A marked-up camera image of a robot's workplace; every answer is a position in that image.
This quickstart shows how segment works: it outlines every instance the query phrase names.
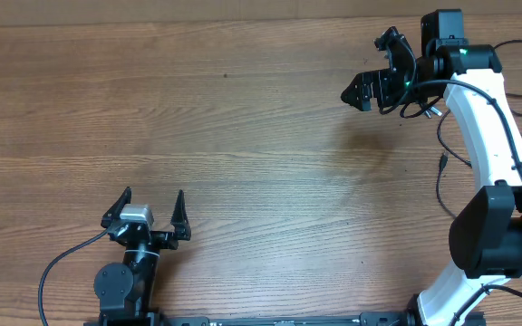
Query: wooden table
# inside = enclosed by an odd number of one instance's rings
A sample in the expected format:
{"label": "wooden table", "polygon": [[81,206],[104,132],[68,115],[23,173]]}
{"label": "wooden table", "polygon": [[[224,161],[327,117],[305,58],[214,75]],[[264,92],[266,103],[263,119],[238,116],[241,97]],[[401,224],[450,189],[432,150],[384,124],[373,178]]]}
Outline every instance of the wooden table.
{"label": "wooden table", "polygon": [[[0,325],[39,323],[44,267],[99,233],[126,186],[158,229],[186,192],[193,239],[161,257],[153,300],[169,316],[401,310],[450,259],[439,120],[362,113],[339,95],[387,66],[372,39],[388,26],[419,55],[419,19],[0,29]],[[472,43],[522,38],[522,15],[465,23]],[[500,57],[522,92],[522,45]],[[464,153],[454,119],[444,127]],[[452,159],[442,188],[459,212],[471,171]],[[52,325],[97,316],[94,275],[122,252],[102,239],[52,269]],[[508,294],[479,308],[489,325],[522,324]]]}

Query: wooden surface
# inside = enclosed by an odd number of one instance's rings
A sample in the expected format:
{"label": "wooden surface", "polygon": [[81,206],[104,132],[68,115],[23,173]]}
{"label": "wooden surface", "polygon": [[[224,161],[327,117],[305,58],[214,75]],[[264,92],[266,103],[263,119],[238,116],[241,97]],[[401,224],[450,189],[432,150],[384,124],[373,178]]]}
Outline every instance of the wooden surface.
{"label": "wooden surface", "polygon": [[522,14],[517,0],[0,0],[0,26],[255,19]]}
{"label": "wooden surface", "polygon": [[[0,325],[38,324],[44,267],[100,232],[126,186],[156,228],[186,191],[193,239],[162,255],[153,301],[169,316],[402,309],[450,259],[438,119],[339,95],[387,66],[374,37],[396,25],[418,44],[419,19],[1,28]],[[473,43],[522,38],[522,15],[468,16],[466,29]],[[522,92],[522,46],[499,54]],[[453,119],[444,137],[464,153]],[[460,211],[471,171],[452,158],[442,187]],[[52,325],[97,316],[94,275],[122,252],[102,239],[52,269]],[[522,323],[504,293],[480,308],[489,325]]]}

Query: wood grain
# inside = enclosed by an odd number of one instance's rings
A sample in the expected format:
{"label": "wood grain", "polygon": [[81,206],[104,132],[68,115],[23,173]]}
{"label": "wood grain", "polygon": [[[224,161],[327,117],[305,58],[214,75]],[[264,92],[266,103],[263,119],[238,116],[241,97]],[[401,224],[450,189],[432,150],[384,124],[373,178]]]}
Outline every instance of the wood grain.
{"label": "wood grain", "polygon": [[[339,94],[387,64],[373,37],[393,24],[416,44],[418,22],[0,28],[0,325],[38,324],[44,267],[98,233],[126,186],[157,228],[186,192],[193,240],[162,256],[153,300],[169,316],[402,309],[450,258],[438,119],[361,113]],[[522,38],[522,15],[469,16],[466,28],[473,43]],[[522,46],[499,54],[507,89],[522,92]],[[454,120],[443,132],[464,153]],[[452,160],[442,188],[460,211],[471,172]],[[121,257],[103,239],[58,263],[51,324],[95,318],[93,277]],[[489,325],[522,322],[522,301],[504,293],[480,309]]]}
{"label": "wood grain", "polygon": [[415,15],[522,14],[516,0],[0,0],[1,26]]}

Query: table surface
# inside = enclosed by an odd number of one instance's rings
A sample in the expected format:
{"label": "table surface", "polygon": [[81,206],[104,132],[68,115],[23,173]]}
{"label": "table surface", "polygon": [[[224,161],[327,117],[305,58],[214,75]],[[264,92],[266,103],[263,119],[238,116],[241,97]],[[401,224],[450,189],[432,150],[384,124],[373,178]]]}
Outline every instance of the table surface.
{"label": "table surface", "polygon": [[[193,237],[161,256],[153,299],[169,316],[401,310],[450,259],[439,120],[359,112],[339,95],[387,66],[372,39],[388,26],[420,54],[419,19],[0,29],[0,325],[38,324],[44,267],[99,233],[126,186],[157,229],[186,192]],[[472,43],[522,38],[522,15],[465,23]],[[522,92],[522,45],[499,55],[507,90]],[[454,119],[443,132],[466,154]],[[452,159],[444,177],[459,212],[471,171]],[[122,252],[102,239],[52,269],[52,325],[97,316],[94,275]],[[489,325],[522,324],[508,294],[479,308]]]}

